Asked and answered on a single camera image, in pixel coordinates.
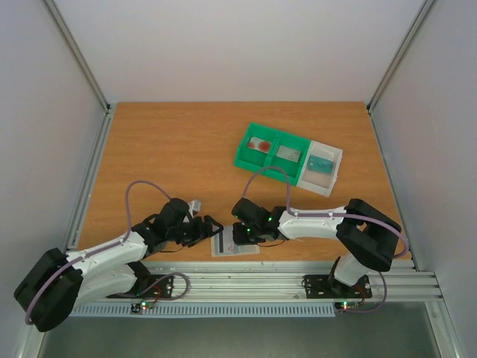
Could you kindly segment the beige leather card holder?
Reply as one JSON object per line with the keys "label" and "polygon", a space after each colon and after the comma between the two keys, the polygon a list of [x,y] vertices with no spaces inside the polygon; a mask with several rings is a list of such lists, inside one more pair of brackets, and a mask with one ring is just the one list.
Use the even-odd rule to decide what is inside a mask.
{"label": "beige leather card holder", "polygon": [[237,245],[233,241],[233,227],[226,226],[220,233],[211,238],[212,257],[236,257],[260,253],[256,245]]}

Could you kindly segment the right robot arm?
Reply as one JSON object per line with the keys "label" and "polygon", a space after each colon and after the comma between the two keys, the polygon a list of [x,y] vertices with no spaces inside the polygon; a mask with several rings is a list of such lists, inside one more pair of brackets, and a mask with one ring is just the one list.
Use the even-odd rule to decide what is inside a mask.
{"label": "right robot arm", "polygon": [[258,245],[302,238],[339,241],[347,254],[333,264],[325,289],[344,297],[369,271],[387,272],[398,257],[402,229],[392,219],[361,199],[331,210],[297,210],[275,207],[271,211],[241,198],[232,209],[237,245]]}

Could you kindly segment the teal credit card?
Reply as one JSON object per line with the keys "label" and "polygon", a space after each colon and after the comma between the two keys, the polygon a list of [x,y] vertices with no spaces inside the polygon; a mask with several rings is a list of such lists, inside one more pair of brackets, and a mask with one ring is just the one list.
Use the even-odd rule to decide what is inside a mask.
{"label": "teal credit card", "polygon": [[311,172],[322,173],[326,175],[332,174],[334,162],[326,158],[310,155],[306,168]]}

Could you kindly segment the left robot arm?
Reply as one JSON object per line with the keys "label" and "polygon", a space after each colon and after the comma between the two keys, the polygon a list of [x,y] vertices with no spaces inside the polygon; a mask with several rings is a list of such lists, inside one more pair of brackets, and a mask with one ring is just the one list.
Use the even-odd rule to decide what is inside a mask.
{"label": "left robot arm", "polygon": [[169,299],[165,276],[154,276],[143,264],[168,243],[190,248],[224,229],[211,216],[198,216],[198,205],[172,198],[159,213],[146,217],[125,234],[100,245],[63,253],[46,251],[13,293],[25,311],[25,322],[40,332],[61,324],[75,307],[102,298]]}

